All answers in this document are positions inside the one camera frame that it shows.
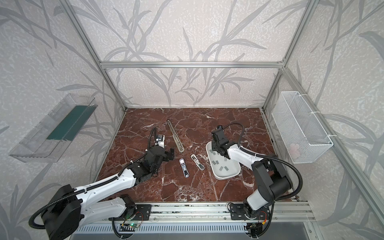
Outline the blue mini stapler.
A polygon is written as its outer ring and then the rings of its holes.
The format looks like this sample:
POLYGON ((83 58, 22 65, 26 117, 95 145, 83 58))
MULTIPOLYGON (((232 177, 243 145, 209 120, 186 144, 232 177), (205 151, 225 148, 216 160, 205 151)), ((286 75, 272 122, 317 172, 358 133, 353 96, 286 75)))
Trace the blue mini stapler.
POLYGON ((184 159, 179 159, 179 163, 181 165, 181 168, 183 170, 183 174, 185 178, 188 178, 190 176, 189 171, 187 169, 186 163, 184 159))

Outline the white mini stapler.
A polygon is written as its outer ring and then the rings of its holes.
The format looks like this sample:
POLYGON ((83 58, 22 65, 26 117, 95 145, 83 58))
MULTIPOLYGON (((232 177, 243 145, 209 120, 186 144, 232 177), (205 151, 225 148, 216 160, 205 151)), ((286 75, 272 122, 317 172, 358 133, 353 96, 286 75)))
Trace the white mini stapler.
POLYGON ((201 170, 203 171, 205 169, 205 167, 203 166, 203 164, 200 163, 200 161, 198 160, 197 156, 195 154, 192 154, 191 155, 191 159, 194 161, 194 163, 196 164, 196 166, 201 170))

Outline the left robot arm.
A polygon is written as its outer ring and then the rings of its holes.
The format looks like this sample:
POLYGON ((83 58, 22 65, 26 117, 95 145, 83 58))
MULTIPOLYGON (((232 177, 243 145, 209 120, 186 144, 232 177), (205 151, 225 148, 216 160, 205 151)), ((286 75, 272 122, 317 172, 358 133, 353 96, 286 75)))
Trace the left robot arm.
POLYGON ((161 146, 151 146, 143 156, 115 175, 76 188, 65 185, 30 217, 29 226, 46 230, 51 240, 64 240, 84 225, 120 218, 134 210, 134 202, 129 196, 105 199, 149 180, 158 174, 163 162, 172 161, 174 156, 174 149, 166 151, 161 146))

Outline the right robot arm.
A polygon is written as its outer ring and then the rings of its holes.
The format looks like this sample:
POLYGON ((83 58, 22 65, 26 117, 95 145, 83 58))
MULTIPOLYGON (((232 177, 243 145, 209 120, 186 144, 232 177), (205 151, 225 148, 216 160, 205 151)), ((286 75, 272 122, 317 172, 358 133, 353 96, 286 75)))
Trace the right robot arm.
POLYGON ((294 165, 275 155, 262 155, 243 147, 241 138, 245 132, 244 127, 238 141, 230 141, 224 133, 230 125, 219 125, 212 131, 212 150, 253 171, 257 189, 243 202, 243 209, 248 215, 280 200, 292 198, 302 190, 304 180, 294 165))

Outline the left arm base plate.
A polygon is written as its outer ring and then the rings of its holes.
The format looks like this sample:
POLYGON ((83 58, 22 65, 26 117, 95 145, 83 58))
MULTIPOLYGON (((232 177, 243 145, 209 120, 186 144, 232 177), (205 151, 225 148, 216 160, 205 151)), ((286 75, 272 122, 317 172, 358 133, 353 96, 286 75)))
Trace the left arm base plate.
POLYGON ((128 208, 121 216, 122 220, 126 221, 148 221, 150 219, 152 205, 139 204, 134 208, 128 208))

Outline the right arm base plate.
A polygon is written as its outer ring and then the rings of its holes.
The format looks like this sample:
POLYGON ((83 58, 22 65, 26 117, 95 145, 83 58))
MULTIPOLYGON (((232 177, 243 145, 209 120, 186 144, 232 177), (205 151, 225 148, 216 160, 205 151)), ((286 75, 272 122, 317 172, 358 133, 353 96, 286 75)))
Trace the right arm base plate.
POLYGON ((248 205, 228 203, 227 209, 231 215, 231 220, 256 220, 264 222, 270 216, 270 210, 264 206, 259 210, 252 210, 248 205))

